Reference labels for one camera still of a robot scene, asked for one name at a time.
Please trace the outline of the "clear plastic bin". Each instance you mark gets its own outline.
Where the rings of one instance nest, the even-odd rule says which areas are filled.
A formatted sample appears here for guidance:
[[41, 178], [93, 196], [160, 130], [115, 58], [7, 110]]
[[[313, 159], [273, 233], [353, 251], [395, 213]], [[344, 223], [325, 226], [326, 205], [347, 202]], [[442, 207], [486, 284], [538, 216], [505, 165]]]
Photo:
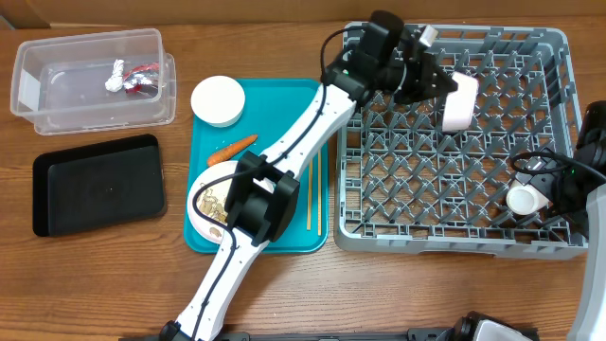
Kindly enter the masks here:
[[[159, 63], [158, 93], [107, 91], [104, 83], [116, 59], [124, 61], [124, 74]], [[17, 49], [10, 110], [40, 135], [170, 124], [176, 113], [175, 62], [155, 28], [26, 41]]]

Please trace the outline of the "left wooden chopstick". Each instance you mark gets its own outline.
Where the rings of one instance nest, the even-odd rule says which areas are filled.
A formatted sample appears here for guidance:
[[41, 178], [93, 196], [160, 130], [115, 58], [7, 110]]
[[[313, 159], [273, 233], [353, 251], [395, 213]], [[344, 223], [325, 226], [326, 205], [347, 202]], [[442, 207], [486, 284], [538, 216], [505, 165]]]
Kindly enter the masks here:
[[307, 230], [312, 231], [312, 190], [313, 190], [313, 159], [308, 167], [308, 206], [307, 206]]

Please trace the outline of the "pale green bowl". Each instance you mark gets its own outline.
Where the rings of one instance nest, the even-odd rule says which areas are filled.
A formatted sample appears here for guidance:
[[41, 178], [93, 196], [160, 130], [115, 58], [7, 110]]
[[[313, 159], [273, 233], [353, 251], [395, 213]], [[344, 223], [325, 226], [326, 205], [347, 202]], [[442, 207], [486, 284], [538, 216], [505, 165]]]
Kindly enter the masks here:
[[219, 128], [235, 124], [242, 115], [244, 104], [243, 87], [226, 76], [212, 76], [200, 81], [190, 97], [193, 114]]

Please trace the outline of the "white paper cup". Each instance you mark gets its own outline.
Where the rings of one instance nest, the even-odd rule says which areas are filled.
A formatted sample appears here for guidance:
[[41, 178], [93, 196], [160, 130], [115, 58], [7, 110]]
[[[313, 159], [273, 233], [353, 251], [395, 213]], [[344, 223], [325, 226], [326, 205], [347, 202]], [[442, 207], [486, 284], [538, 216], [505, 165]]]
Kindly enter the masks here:
[[523, 185], [514, 180], [506, 196], [508, 208], [518, 215], [529, 215], [547, 206], [549, 199], [532, 185]]

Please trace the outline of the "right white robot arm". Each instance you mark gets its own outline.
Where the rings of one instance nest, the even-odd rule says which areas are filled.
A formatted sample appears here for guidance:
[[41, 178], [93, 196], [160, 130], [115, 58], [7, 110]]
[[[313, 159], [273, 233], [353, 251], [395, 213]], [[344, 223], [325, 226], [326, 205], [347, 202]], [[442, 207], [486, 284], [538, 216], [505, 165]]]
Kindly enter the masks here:
[[550, 150], [520, 153], [513, 169], [552, 206], [550, 215], [566, 219], [588, 239], [589, 249], [578, 312], [566, 338], [605, 338], [605, 102], [590, 103], [572, 157]]

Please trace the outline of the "orange carrot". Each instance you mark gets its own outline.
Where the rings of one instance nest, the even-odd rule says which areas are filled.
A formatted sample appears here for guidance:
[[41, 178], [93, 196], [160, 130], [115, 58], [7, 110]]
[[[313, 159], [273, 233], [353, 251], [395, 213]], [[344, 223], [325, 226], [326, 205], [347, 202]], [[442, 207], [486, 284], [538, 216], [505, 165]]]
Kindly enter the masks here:
[[236, 141], [218, 151], [216, 151], [215, 153], [211, 154], [207, 160], [206, 160], [206, 164], [209, 167], [212, 167], [216, 164], [222, 163], [224, 161], [228, 161], [230, 160], [233, 156], [237, 155], [238, 153], [244, 151], [246, 148], [248, 148], [250, 145], [252, 145], [253, 143], [255, 143], [258, 139], [257, 135], [249, 135], [246, 138], [243, 138], [239, 141]]

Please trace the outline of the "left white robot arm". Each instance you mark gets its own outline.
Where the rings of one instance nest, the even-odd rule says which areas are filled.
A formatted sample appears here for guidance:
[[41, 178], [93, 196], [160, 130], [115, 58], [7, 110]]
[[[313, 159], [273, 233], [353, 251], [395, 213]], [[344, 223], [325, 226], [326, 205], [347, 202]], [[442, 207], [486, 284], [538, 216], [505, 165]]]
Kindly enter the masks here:
[[320, 85], [295, 124], [262, 154], [245, 153], [225, 176], [230, 188], [223, 239], [198, 291], [162, 340], [213, 340], [226, 310], [261, 251], [290, 224], [299, 179], [328, 139], [378, 91], [400, 104], [445, 96], [457, 83], [428, 53], [437, 38], [431, 26], [408, 31], [395, 14], [376, 10], [359, 26], [361, 40], [321, 63]]

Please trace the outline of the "black plastic tray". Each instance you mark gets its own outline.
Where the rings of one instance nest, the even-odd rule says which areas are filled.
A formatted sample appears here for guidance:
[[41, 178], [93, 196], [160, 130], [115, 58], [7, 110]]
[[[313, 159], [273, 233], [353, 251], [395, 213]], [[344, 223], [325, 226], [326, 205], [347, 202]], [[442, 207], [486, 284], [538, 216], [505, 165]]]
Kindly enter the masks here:
[[160, 146], [136, 135], [44, 153], [32, 165], [32, 230], [59, 237], [162, 216]]

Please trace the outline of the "grey dishwasher rack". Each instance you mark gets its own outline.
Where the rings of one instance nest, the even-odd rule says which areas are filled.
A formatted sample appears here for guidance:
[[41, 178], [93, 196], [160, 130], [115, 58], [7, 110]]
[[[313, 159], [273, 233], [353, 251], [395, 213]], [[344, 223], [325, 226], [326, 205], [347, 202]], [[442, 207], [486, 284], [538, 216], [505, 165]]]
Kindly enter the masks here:
[[444, 99], [379, 94], [339, 134], [334, 239], [347, 251], [467, 252], [569, 260], [587, 240], [544, 211], [506, 204], [518, 153], [572, 154], [581, 111], [566, 35], [549, 27], [449, 26], [431, 53], [477, 79], [469, 128], [441, 129]]

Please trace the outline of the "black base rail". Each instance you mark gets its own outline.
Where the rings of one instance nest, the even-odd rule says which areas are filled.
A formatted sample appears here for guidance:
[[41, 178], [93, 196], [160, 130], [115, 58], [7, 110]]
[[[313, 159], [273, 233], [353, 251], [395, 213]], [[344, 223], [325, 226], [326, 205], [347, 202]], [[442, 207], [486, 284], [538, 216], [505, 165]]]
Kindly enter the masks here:
[[437, 341], [449, 340], [453, 328], [411, 328], [406, 332], [346, 332], [249, 334], [232, 332], [220, 334], [217, 341]]

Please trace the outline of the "red silver foil wrapper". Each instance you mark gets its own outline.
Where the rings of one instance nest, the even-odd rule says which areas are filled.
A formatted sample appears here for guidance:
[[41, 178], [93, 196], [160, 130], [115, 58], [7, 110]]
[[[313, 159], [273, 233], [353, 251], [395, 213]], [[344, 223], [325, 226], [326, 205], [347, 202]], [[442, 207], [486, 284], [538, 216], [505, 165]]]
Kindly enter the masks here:
[[158, 93], [159, 63], [139, 65], [123, 76], [123, 88], [127, 94], [155, 96]]

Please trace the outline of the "pink white bowl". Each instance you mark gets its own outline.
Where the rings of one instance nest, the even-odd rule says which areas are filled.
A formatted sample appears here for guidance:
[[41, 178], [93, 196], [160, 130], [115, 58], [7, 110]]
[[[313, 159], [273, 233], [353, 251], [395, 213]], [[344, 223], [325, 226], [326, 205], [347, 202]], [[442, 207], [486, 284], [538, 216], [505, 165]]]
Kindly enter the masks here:
[[446, 97], [442, 116], [442, 131], [447, 133], [466, 130], [471, 126], [479, 90], [479, 82], [473, 77], [454, 72], [452, 78], [457, 83], [457, 90]]

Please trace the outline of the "white plate with scraps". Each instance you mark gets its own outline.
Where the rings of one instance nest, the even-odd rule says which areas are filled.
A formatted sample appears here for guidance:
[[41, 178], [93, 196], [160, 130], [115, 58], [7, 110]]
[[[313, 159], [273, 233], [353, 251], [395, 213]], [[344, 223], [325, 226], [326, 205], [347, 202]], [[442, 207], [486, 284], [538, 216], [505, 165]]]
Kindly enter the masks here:
[[[188, 220], [195, 229], [196, 234], [208, 242], [219, 244], [223, 239], [223, 228], [201, 218], [193, 208], [191, 200], [196, 192], [205, 186], [207, 182], [234, 173], [236, 167], [236, 161], [224, 161], [209, 167], [196, 178], [190, 188], [187, 207]], [[231, 181], [226, 180], [209, 187], [199, 195], [196, 201], [196, 207], [198, 207], [198, 210], [203, 215], [212, 218], [222, 225], [226, 225], [227, 213], [224, 210], [224, 205], [230, 185]]]

